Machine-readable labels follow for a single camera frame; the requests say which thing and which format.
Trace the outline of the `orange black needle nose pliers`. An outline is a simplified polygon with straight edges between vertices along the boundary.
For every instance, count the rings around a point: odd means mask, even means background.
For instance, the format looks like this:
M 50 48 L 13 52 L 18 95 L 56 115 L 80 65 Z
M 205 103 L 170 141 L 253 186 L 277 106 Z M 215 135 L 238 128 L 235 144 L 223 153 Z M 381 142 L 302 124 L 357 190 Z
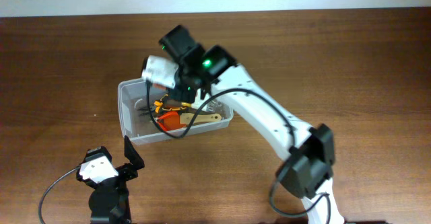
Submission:
M 190 103 L 172 100 L 168 94 L 164 94 L 159 100 L 155 100 L 153 104 L 140 107 L 137 111 L 141 112 L 141 115 L 148 115 L 150 113 L 161 115 L 167 112 L 186 112 L 190 107 Z

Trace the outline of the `orange scraper wooden handle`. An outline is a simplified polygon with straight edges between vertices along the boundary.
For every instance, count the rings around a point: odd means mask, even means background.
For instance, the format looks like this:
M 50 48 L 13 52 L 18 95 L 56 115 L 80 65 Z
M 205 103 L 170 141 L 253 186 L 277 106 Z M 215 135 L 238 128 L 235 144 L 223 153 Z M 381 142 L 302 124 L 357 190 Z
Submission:
M 180 114 L 180 123 L 186 124 L 186 126 L 190 125 L 192 118 L 194 117 L 193 113 L 182 113 Z M 222 119 L 220 114 L 198 114 L 194 123 L 202 123 L 202 122 L 217 122 Z

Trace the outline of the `clear screwdriver bit case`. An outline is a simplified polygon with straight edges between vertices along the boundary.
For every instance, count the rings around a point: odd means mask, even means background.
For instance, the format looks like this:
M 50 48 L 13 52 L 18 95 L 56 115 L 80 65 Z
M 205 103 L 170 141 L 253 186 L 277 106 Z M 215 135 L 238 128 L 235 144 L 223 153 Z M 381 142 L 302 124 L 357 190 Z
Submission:
M 201 100 L 199 96 L 195 98 L 195 101 L 191 104 L 192 109 L 198 110 L 203 103 L 209 99 L 209 96 L 207 96 L 204 100 Z M 208 102 L 204 107 L 202 107 L 202 111 L 204 112 L 210 112 L 210 113 L 216 113 L 221 111 L 223 108 L 223 104 L 217 100 L 212 100 Z

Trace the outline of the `red handled cutting pliers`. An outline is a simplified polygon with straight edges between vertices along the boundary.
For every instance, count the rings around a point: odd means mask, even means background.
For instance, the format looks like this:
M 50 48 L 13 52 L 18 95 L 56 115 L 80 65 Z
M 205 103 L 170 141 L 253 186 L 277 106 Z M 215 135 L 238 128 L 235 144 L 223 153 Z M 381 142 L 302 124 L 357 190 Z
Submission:
M 186 124 L 180 123 L 180 114 L 178 112 L 167 112 L 156 118 L 156 123 L 164 131 L 177 130 L 186 127 Z

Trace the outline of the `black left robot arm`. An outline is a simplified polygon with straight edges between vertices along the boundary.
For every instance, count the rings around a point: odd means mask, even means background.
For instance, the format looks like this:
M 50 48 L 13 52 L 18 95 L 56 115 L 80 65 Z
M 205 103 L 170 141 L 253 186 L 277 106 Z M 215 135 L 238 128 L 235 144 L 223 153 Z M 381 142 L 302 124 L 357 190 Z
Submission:
M 93 189 L 88 201 L 91 223 L 131 223 L 127 182 L 138 176 L 132 163 L 119 167 L 104 146 L 90 149 L 78 167 L 76 179 Z

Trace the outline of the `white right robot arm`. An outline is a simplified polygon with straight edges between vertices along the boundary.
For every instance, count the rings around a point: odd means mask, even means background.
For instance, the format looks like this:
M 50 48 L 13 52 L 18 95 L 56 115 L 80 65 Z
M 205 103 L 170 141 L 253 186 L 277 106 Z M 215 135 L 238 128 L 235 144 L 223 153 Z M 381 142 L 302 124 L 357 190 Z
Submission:
M 201 100 L 198 111 L 217 100 L 237 112 L 273 148 L 282 164 L 269 189 L 269 204 L 287 218 L 309 223 L 345 223 L 333 196 L 335 147 L 332 130 L 313 127 L 277 103 L 225 48 L 205 49 L 182 25 L 159 44 L 168 58 L 148 56 L 141 79 L 178 102 Z

